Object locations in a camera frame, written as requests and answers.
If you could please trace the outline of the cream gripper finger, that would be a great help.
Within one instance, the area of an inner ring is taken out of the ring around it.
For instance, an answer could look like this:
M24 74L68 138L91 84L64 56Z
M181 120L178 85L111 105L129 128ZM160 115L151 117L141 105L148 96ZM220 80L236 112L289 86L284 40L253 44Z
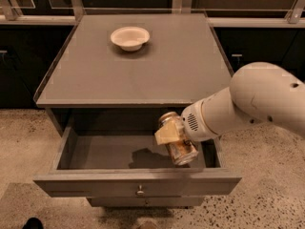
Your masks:
M180 120L171 119L162 124L154 134L158 145L179 141L183 137L184 126Z

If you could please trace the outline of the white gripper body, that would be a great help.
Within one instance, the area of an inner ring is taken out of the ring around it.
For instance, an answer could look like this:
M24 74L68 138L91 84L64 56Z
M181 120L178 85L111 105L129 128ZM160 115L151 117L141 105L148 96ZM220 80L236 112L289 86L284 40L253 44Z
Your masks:
M185 108L181 114L186 136L194 142L202 142L218 137L205 121L203 115L204 100L199 100Z

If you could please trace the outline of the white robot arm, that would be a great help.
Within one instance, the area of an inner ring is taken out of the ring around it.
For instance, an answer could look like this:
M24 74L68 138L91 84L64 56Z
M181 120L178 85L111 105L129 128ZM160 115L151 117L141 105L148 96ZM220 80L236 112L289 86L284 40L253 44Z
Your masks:
M240 68L230 86L185 108L156 133L158 144L201 142L262 122L305 136L305 84L277 65Z

